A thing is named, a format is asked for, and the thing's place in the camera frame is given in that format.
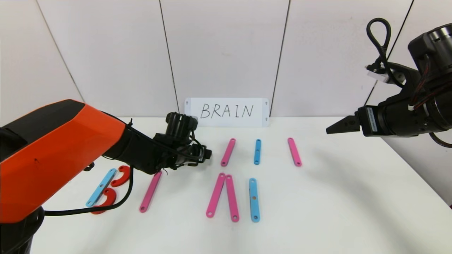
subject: pink bar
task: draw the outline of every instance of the pink bar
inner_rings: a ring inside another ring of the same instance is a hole
[[[229,158],[231,157],[232,150],[234,149],[235,145],[235,138],[231,138],[229,140],[229,144],[227,145],[225,155],[223,156],[223,159],[221,160],[221,165],[223,167],[227,166],[227,163],[229,162]]]
[[[155,188],[157,187],[157,184],[159,183],[160,176],[162,175],[162,172],[158,172],[154,175],[154,177],[151,180],[151,183],[149,184],[149,188],[146,191],[146,194],[144,195],[143,202],[140,205],[140,212],[146,212],[149,204],[151,203],[152,196],[154,195]]]
[[[226,190],[227,199],[229,201],[229,211],[231,212],[231,220],[233,222],[238,222],[239,209],[237,207],[237,199],[235,198],[234,182],[232,181],[232,175],[226,175]]]
[[[301,167],[301,159],[298,154],[298,149],[297,146],[295,145],[295,141],[291,137],[288,138],[287,141],[289,142],[289,148],[290,152],[292,153],[293,163],[295,164],[295,166]]]
[[[225,174],[220,173],[217,178],[217,183],[213,188],[212,197],[210,198],[209,206],[207,207],[206,216],[212,218],[215,215],[217,209],[218,200],[220,199],[221,190],[225,182]]]

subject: white wall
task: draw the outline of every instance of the white wall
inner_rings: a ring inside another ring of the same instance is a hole
[[[343,116],[363,106],[375,84],[365,65],[378,57],[367,23],[387,19],[396,35],[411,0],[293,0],[271,116]],[[376,38],[385,30],[374,24]],[[395,40],[391,39],[390,48]]]
[[[158,1],[38,3],[86,103],[116,116],[178,110]]]
[[[0,1],[0,41],[0,126],[45,104],[81,100],[36,1]]]
[[[416,0],[391,54],[390,61],[416,68],[408,43],[435,27],[451,23],[450,0]],[[377,105],[400,92],[400,88],[378,82],[368,104]],[[438,133],[452,143],[452,132]],[[437,145],[427,134],[411,138],[384,138],[414,170],[449,204],[452,204],[452,149]]]
[[[271,101],[288,2],[162,0],[179,105],[188,97]]]

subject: panel seam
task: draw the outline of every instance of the panel seam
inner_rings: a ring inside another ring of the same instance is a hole
[[[47,23],[47,20],[46,20],[46,18],[44,17],[44,13],[42,13],[42,9],[41,9],[41,6],[39,5],[38,0],[35,0],[35,2],[36,2],[36,4],[38,5],[39,12],[41,12],[42,19],[44,20],[44,23],[46,24],[47,30],[48,30],[49,33],[50,33],[50,37],[52,37],[52,41],[53,41],[53,43],[55,44],[56,50],[58,51],[58,54],[60,55],[61,60],[63,60],[64,67],[66,68],[67,73],[69,74],[69,76],[71,77],[72,82],[74,83],[75,89],[77,90],[78,94],[80,95],[80,98],[82,99],[82,102],[86,103],[86,102],[85,102],[85,99],[83,98],[82,93],[80,92],[79,87],[77,86],[77,83],[76,83],[75,80],[74,80],[74,77],[72,77],[71,71],[70,71],[69,68],[67,67],[66,61],[64,60],[63,55],[61,54],[60,48],[58,47],[58,44],[56,43],[55,38],[53,37],[52,31],[50,30],[49,24]]]
[[[168,51],[169,66],[170,66],[170,69],[171,69],[171,79],[173,80],[174,95],[176,96],[177,112],[180,113],[179,100],[177,99],[176,83],[174,81],[173,64],[171,62],[171,55],[169,54],[170,47],[168,45],[168,37],[166,36],[166,27],[165,27],[165,20],[163,19],[163,9],[162,9],[162,2],[161,2],[161,0],[159,0],[159,4],[160,4],[160,13],[162,15],[163,32],[165,33],[166,50]]]
[[[289,0],[289,3],[287,5],[286,22],[284,24],[284,32],[282,33],[282,39],[283,40],[281,41],[281,49],[279,51],[278,67],[276,68],[275,86],[273,87],[272,103],[270,105],[270,114],[269,114],[269,116],[272,116],[273,102],[274,102],[274,99],[275,99],[275,92],[276,92],[276,83],[278,81],[278,74],[279,74],[279,65],[281,64],[281,55],[282,55],[282,52],[283,52],[284,38],[286,36],[287,20],[289,19],[290,2],[291,2],[291,0]]]

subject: white sign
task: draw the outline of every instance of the white sign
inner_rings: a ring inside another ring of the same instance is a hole
[[[270,103],[264,98],[187,98],[185,114],[200,127],[268,127]]]

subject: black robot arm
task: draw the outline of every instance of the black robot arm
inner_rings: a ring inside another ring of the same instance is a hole
[[[384,23],[390,33],[388,22],[378,18],[369,22],[368,35],[374,22]],[[382,81],[386,83],[402,85],[405,81],[405,84],[399,94],[377,106],[358,108],[353,116],[333,124],[326,132],[358,132],[362,127],[364,136],[410,137],[430,133],[438,144],[452,147],[434,134],[452,127],[452,24],[421,34],[408,44],[418,70],[388,62],[386,43],[380,46],[373,40],[372,33],[369,37],[380,56],[367,69],[373,75],[383,76]]]

